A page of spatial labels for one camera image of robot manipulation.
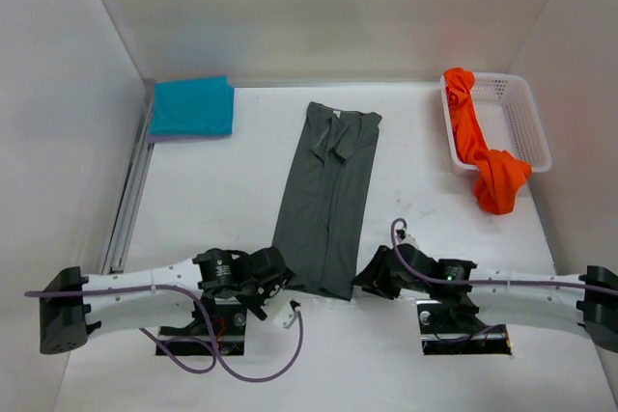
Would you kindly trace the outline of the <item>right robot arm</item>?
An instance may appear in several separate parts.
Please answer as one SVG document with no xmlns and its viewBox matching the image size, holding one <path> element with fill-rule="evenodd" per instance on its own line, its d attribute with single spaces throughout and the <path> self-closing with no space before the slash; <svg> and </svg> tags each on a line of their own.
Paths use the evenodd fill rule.
<svg viewBox="0 0 618 412">
<path fill-rule="evenodd" d="M 403 243 L 379 247 L 352 284 L 389 300 L 404 289 L 425 293 L 448 308 L 459 330 L 524 325 L 572 333 L 617 351 L 617 275 L 602 266 L 589 265 L 583 274 L 534 276 L 435 260 Z"/>
</svg>

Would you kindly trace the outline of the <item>teal t shirt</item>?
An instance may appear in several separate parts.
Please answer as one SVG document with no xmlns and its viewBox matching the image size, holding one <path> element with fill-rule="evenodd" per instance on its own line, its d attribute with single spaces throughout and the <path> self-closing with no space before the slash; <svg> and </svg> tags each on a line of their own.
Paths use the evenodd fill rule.
<svg viewBox="0 0 618 412">
<path fill-rule="evenodd" d="M 155 139 L 231 136 L 234 102 L 235 88 L 226 76 L 156 83 L 150 136 Z"/>
</svg>

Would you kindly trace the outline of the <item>grey t shirt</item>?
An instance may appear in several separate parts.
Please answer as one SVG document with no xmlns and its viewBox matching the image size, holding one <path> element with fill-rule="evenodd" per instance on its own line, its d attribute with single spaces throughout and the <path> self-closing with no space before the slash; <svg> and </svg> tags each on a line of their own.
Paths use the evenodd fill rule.
<svg viewBox="0 0 618 412">
<path fill-rule="evenodd" d="M 309 103 L 273 236 L 293 289 L 351 300 L 381 120 Z"/>
</svg>

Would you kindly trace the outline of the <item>orange t shirt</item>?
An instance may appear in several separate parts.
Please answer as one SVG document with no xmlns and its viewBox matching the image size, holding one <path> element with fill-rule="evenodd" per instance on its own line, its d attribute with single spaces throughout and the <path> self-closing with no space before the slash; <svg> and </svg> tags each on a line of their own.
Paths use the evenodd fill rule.
<svg viewBox="0 0 618 412">
<path fill-rule="evenodd" d="M 494 215 L 513 212 L 518 192 L 532 175 L 532 166 L 508 151 L 491 149 L 479 125 L 472 88 L 473 72 L 463 68 L 443 73 L 456 153 L 479 171 L 473 194 L 481 209 Z"/>
</svg>

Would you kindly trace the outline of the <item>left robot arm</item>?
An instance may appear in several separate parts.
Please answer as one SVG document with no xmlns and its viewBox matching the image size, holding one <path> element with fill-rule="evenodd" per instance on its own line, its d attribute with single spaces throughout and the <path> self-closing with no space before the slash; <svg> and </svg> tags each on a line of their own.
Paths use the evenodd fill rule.
<svg viewBox="0 0 618 412">
<path fill-rule="evenodd" d="M 93 337 L 117 331 L 170 327 L 186 334 L 227 335 L 234 318 L 220 301 L 289 329 L 297 303 L 284 291 L 295 274 L 274 247 L 252 254 L 213 248 L 194 258 L 131 273 L 85 275 L 77 266 L 60 271 L 39 301 L 40 352 L 69 352 Z"/>
</svg>

